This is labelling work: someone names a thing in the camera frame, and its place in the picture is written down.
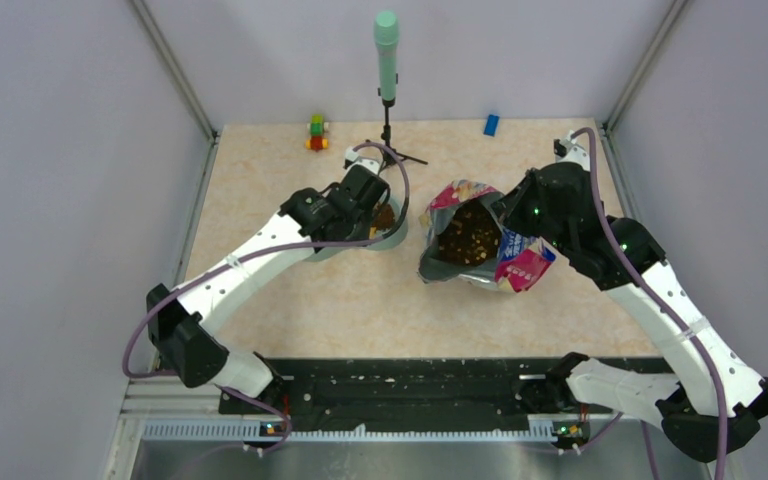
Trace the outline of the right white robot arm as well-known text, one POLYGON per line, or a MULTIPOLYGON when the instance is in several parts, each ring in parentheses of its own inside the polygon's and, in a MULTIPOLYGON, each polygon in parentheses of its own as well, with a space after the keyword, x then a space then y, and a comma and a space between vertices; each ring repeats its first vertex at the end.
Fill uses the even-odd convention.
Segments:
POLYGON ((744 447, 759 432, 768 416, 768 377, 714 330, 650 232, 634 219, 605 213, 588 170, 570 162, 531 169, 492 208, 507 230, 552 244, 620 305, 670 368, 640 374, 570 353, 546 376, 554 409, 572 412, 584 403, 631 415, 704 463, 744 447))

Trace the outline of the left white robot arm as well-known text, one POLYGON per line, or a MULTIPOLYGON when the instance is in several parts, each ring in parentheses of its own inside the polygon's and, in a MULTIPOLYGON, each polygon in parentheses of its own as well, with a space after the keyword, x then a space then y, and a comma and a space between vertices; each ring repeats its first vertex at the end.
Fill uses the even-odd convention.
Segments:
POLYGON ((230 387, 257 413, 277 407, 276 374, 255 354, 223 345, 218 332, 284 270, 322 250, 373 244, 376 207, 389 191, 379 171, 376 161, 359 159, 326 193, 294 192, 249 240, 201 276, 173 289, 159 284, 149 291, 149 340, 185 387, 230 387))

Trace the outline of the cat food bag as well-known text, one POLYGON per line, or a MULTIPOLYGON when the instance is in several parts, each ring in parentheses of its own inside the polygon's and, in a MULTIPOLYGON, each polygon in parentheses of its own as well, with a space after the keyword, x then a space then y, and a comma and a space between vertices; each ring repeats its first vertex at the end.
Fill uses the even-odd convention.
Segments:
POLYGON ((423 282, 461 279, 519 293, 543 277, 556 255, 542 240, 502 225, 494 204, 503 197, 494 187, 469 180, 453 181, 434 197, 420 216, 426 229, 418 264, 423 282))

